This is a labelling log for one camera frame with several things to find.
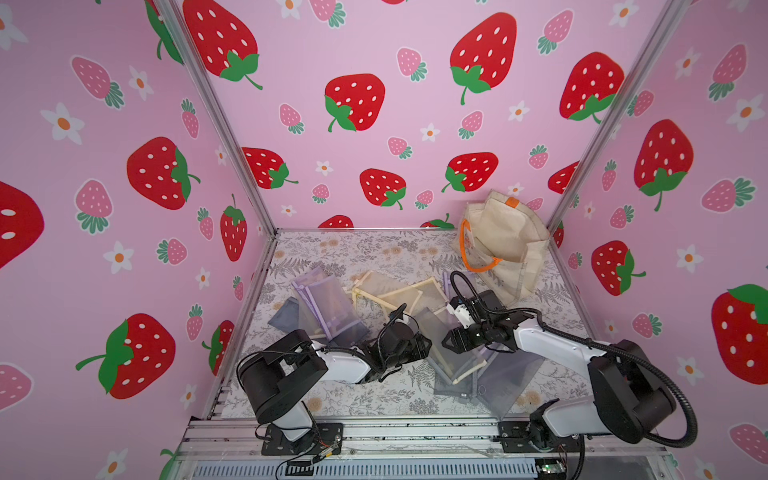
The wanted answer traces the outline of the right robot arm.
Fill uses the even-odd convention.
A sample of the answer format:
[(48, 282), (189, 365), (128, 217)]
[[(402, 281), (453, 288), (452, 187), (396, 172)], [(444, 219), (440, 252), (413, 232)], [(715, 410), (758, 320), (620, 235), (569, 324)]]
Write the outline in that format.
[(460, 322), (442, 341), (454, 353), (502, 346), (506, 353), (530, 353), (586, 378), (590, 394), (553, 400), (530, 416), (532, 442), (540, 449), (573, 435), (612, 435), (626, 443), (658, 442), (654, 431), (682, 406), (680, 391), (631, 341), (604, 344), (547, 325), (540, 310), (506, 309), (492, 291), (453, 297), (448, 311)]

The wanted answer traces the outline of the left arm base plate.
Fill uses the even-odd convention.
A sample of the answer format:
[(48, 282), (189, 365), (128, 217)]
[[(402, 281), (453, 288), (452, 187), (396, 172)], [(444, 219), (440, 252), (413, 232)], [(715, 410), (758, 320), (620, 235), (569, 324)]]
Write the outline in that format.
[(305, 455), (325, 458), (341, 453), (344, 425), (342, 423), (319, 423), (312, 427), (280, 428), (270, 424), (263, 436), (262, 456)]

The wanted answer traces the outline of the grey mesh pouch cream trim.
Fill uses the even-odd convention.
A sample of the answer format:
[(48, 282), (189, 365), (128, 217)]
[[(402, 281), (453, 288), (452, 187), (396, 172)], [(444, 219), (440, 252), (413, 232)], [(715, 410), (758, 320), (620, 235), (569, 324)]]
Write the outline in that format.
[(461, 326), (445, 308), (436, 313), (423, 308), (415, 319), (421, 333), (432, 341), (427, 361), (444, 381), (457, 385), (487, 365), (486, 359), (477, 350), (458, 354), (442, 345), (449, 331)]

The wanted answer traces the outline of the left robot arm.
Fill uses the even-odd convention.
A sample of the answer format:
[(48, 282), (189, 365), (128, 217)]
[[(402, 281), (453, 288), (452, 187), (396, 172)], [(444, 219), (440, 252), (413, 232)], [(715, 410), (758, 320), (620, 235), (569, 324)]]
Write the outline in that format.
[(323, 345), (297, 329), (264, 350), (242, 358), (236, 379), (264, 440), (282, 438), (293, 448), (322, 444), (320, 427), (304, 398), (321, 381), (358, 385), (381, 382), (402, 367), (426, 359), (432, 341), (401, 305), (376, 338), (352, 347)]

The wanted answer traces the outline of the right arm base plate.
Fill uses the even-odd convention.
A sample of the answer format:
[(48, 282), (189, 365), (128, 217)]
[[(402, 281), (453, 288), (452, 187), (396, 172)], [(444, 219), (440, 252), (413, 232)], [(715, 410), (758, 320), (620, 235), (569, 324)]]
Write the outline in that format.
[(498, 441), (505, 453), (578, 453), (577, 437), (557, 437), (544, 425), (529, 421), (501, 421)]

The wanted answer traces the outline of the large purple mesh pouch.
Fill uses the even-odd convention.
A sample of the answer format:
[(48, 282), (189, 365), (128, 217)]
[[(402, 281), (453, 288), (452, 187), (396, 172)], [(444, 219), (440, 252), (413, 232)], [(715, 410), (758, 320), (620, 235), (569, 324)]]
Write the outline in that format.
[(504, 418), (543, 362), (529, 352), (493, 352), (478, 373), (477, 398), (497, 419)]

